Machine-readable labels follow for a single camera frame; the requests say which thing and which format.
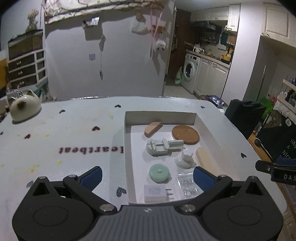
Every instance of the semicircular wooden block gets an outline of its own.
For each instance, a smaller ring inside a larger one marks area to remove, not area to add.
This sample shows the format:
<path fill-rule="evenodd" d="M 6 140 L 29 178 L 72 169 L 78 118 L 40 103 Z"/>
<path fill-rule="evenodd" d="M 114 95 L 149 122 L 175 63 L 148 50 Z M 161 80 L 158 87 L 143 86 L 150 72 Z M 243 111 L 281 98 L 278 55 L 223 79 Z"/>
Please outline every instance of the semicircular wooden block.
<path fill-rule="evenodd" d="M 150 123 L 144 131 L 146 137 L 151 137 L 155 132 L 157 132 L 161 127 L 161 122 L 152 122 Z"/>
<path fill-rule="evenodd" d="M 184 144 L 187 145 L 195 145 L 200 140 L 200 136 L 197 131 L 186 125 L 175 126 L 172 130 L 172 136 L 176 140 L 183 140 Z"/>

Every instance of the round brown coaster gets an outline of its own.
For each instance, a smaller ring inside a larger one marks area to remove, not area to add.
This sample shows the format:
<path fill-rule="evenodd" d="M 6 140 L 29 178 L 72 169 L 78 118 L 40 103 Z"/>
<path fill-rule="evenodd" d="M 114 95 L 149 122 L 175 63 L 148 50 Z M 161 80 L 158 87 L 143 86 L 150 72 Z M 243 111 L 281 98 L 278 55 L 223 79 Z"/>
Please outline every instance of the round brown coaster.
<path fill-rule="evenodd" d="M 184 144 L 187 145 L 194 145 L 200 140 L 197 131 L 186 125 L 175 126 L 172 130 L 172 135 L 176 140 L 183 140 Z"/>

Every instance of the cabinet handle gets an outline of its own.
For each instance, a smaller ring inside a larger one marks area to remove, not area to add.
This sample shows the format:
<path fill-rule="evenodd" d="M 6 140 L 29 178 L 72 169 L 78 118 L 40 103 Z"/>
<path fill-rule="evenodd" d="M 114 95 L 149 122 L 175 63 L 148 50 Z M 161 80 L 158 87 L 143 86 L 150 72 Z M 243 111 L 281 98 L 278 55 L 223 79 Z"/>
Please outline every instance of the cabinet handle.
<path fill-rule="evenodd" d="M 265 37 L 269 37 L 270 38 L 269 34 L 262 33 L 262 35 L 265 36 Z"/>

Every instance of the cat ear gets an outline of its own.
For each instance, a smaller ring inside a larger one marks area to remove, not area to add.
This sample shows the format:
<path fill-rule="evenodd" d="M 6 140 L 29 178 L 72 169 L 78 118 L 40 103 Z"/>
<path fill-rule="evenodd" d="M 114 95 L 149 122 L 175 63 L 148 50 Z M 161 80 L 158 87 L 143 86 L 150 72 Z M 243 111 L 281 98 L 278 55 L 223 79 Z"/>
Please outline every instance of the cat ear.
<path fill-rule="evenodd" d="M 35 97 L 34 92 L 32 90 L 28 90 L 27 95 L 31 95 L 31 96 Z"/>
<path fill-rule="evenodd" d="M 8 104 L 9 104 L 9 106 L 11 106 L 11 104 L 12 104 L 15 100 L 16 100 L 15 97 L 10 97 L 10 98 L 8 99 Z"/>

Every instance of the washing machine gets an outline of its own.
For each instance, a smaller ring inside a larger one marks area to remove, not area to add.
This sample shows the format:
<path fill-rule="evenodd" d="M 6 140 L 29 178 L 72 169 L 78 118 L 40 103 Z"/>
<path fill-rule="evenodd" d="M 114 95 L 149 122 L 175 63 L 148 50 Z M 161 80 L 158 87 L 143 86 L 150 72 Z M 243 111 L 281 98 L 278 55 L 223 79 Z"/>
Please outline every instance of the washing machine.
<path fill-rule="evenodd" d="M 187 53 L 183 68 L 181 85 L 193 94 L 200 57 Z"/>

